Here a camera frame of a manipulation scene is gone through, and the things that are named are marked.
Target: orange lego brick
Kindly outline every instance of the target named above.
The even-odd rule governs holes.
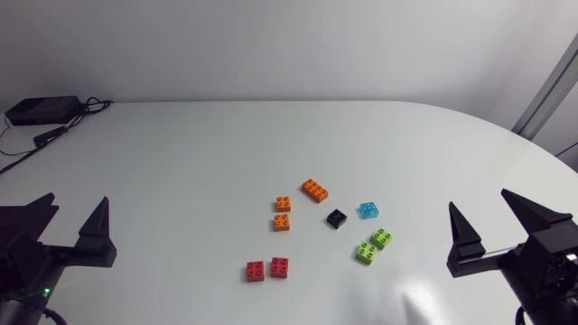
[[[291,228],[288,215],[275,216],[275,231],[285,231]]]
[[[314,200],[316,200],[317,203],[321,203],[329,196],[329,192],[312,179],[307,180],[301,186],[301,189],[305,193],[307,193],[310,197],[312,197]]]
[[[277,212],[291,211],[291,199],[289,197],[277,198]]]

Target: lego brick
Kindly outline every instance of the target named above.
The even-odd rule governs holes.
[[[287,278],[287,271],[289,269],[289,259],[281,257],[273,257],[271,261],[271,276]]]
[[[359,212],[362,218],[375,218],[379,214],[378,208],[373,202],[361,204],[359,206]]]
[[[265,280],[265,265],[263,261],[247,262],[247,282]]]
[[[394,237],[386,232],[386,230],[380,228],[378,231],[374,232],[373,235],[371,235],[371,243],[374,244],[377,248],[383,249],[393,238]]]
[[[307,193],[307,195],[317,201],[317,203],[321,203],[329,196],[329,192],[312,179],[309,179],[303,183],[303,185],[301,185],[301,189]]]
[[[370,265],[371,262],[373,262],[373,257],[375,257],[376,252],[377,249],[375,247],[366,242],[361,242],[361,245],[359,245],[358,252],[355,254],[355,257],[358,260],[363,261],[366,264]]]
[[[277,212],[291,211],[291,199],[289,197],[277,198]]]
[[[339,228],[347,220],[347,216],[341,213],[341,211],[335,209],[332,213],[327,216],[327,223],[332,225],[334,228]]]
[[[288,215],[275,216],[275,231],[286,231],[291,228],[291,222]]]

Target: black cable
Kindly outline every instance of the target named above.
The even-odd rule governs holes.
[[[56,325],[67,325],[64,318],[62,318],[62,316],[60,316],[58,314],[58,312],[53,311],[53,310],[49,310],[48,308],[43,308],[43,309],[41,309],[41,311],[46,318],[50,318],[50,319],[54,320],[54,323]]]
[[[61,137],[62,135],[64,135],[65,133],[67,133],[71,128],[75,127],[76,125],[78,125],[85,116],[88,115],[94,115],[97,113],[102,112],[103,110],[107,109],[108,107],[110,107],[110,105],[114,103],[112,100],[99,100],[98,98],[95,97],[90,97],[89,99],[87,99],[86,103],[81,107],[81,109],[79,110],[78,114],[76,114],[76,116],[74,116],[72,118],[72,120],[68,123],[68,125],[66,125],[63,130],[55,135],[53,138],[51,138],[50,140],[46,141],[45,144],[38,146],[28,152],[22,152],[22,153],[4,153],[2,151],[0,151],[0,153],[6,154],[6,155],[20,155],[20,154],[25,154],[24,156],[20,157],[20,159],[18,159],[15,162],[12,162],[8,165],[6,165],[4,168],[2,168],[0,170],[0,174],[3,174],[5,172],[8,172],[10,169],[12,169],[13,167],[15,167],[15,165],[25,161],[26,159],[32,157],[35,153],[38,153],[40,150],[42,150],[43,148],[45,148],[48,144],[53,143],[54,141],[56,141],[59,137]],[[102,105],[102,107],[100,109],[95,109],[95,110],[90,110],[90,107],[95,106],[95,105]]]
[[[572,144],[571,146],[567,147],[566,149],[562,150],[559,154],[557,154],[555,157],[561,155],[562,153],[567,152],[568,150],[574,148],[576,145],[578,144],[578,142],[576,142],[575,144]]]
[[[516,325],[526,325],[526,320],[524,320],[524,307],[520,306],[520,308],[516,311]]]
[[[4,124],[6,124],[6,128],[2,131],[2,133],[0,134],[0,137],[2,137],[2,135],[4,135],[4,132],[8,131],[8,129],[10,128],[10,126],[8,125],[8,122],[6,121],[6,116],[4,116]]]

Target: power adapter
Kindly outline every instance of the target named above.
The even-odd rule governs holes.
[[[82,108],[76,96],[38,97],[24,99],[5,115],[13,125],[66,124]]]

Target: white table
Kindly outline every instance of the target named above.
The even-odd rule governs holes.
[[[25,149],[47,128],[0,145]],[[329,190],[322,204],[298,190],[308,178]],[[450,276],[448,202],[488,251],[526,240],[502,188],[578,213],[578,176],[546,151],[400,102],[116,104],[0,184],[2,205],[54,192],[61,210],[41,237],[52,245],[73,246],[110,198],[114,266],[67,269],[49,302],[84,325],[509,324],[519,303],[499,272]],[[293,201],[288,232],[272,231],[277,196]],[[360,219],[367,201],[378,218]],[[334,209],[348,216],[337,231]],[[372,265],[356,261],[381,227],[394,240]],[[246,262],[273,256],[289,258],[289,277],[246,283]]]

